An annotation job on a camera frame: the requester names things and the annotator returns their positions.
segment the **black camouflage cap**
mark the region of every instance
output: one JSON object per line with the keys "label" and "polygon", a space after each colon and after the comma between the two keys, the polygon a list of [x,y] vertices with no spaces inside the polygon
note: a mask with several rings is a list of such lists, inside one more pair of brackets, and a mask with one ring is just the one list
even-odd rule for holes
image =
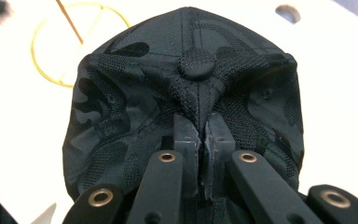
{"label": "black camouflage cap", "polygon": [[298,188],[304,147],[295,59],[234,21],[186,7],[132,26],[80,63],[63,144],[69,194],[138,183],[161,139],[173,135],[174,113],[190,119],[203,142],[213,111],[237,149],[263,155]]}

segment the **cap button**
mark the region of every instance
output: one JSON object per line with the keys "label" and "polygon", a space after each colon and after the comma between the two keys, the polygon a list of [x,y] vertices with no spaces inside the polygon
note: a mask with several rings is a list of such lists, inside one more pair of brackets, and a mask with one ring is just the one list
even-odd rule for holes
{"label": "cap button", "polygon": [[179,72],[185,79],[201,81],[212,74],[215,64],[215,56],[205,49],[190,49],[179,59]]}

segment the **white surface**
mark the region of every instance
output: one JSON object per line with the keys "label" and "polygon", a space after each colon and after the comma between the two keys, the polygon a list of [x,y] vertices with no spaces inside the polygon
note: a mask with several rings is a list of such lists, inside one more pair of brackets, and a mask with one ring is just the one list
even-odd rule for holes
{"label": "white surface", "polygon": [[[108,2],[131,24],[178,7],[199,7],[241,23],[294,55],[306,148],[300,191],[331,184],[358,197],[356,16],[327,0],[143,1],[136,7],[135,1]],[[295,25],[274,12],[288,3],[301,15]],[[72,90],[43,79],[30,56],[36,25],[59,9],[52,0],[11,4],[15,14],[0,26],[0,202],[20,223],[31,223],[57,203],[52,223],[61,223],[72,204],[61,152]]]}

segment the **yellow wire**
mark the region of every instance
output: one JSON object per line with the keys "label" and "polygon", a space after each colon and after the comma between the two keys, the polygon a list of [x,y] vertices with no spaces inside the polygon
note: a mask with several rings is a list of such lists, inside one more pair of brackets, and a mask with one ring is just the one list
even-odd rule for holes
{"label": "yellow wire", "polygon": [[[105,7],[113,12],[115,12],[127,25],[127,27],[130,27],[130,23],[128,22],[128,20],[117,10],[115,10],[114,8],[110,7],[110,6],[106,6],[106,5],[102,5],[102,4],[99,4],[99,3],[91,3],[91,2],[80,2],[80,3],[74,3],[74,4],[71,4],[71,5],[68,5],[67,7],[70,8],[70,7],[81,7],[81,6],[96,6],[96,7]],[[61,78],[60,80],[56,80],[52,77],[50,77],[38,64],[37,62],[37,59],[36,59],[36,56],[35,56],[35,52],[34,52],[34,43],[35,43],[35,40],[36,40],[36,36],[38,35],[40,29],[46,24],[46,22],[48,21],[48,19],[44,19],[42,20],[36,27],[36,29],[34,30],[34,34],[33,34],[33,37],[32,37],[32,41],[31,41],[31,57],[32,57],[32,61],[33,61],[33,64],[34,64],[34,67],[36,68],[36,70],[40,73],[40,75],[42,75],[42,77],[44,77],[46,80],[54,83],[54,84],[57,84],[57,85],[60,85],[60,86],[63,86],[63,87],[67,87],[67,88],[73,88],[74,85],[71,85],[71,84],[66,84],[64,82],[61,81]]]}

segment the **black mechanical clamp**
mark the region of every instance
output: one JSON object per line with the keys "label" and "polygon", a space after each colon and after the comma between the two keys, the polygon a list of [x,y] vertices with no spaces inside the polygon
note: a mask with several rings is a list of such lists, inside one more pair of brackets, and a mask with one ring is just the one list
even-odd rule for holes
{"label": "black mechanical clamp", "polygon": [[[347,191],[321,185],[301,198],[261,155],[235,150],[218,113],[212,113],[205,130],[202,184],[207,200],[224,195],[240,199],[255,223],[358,223],[358,199]],[[113,185],[96,185],[76,200],[63,223],[179,224],[183,199],[199,190],[200,140],[182,115],[174,116],[173,142],[174,150],[152,155],[139,188],[123,193]]]}

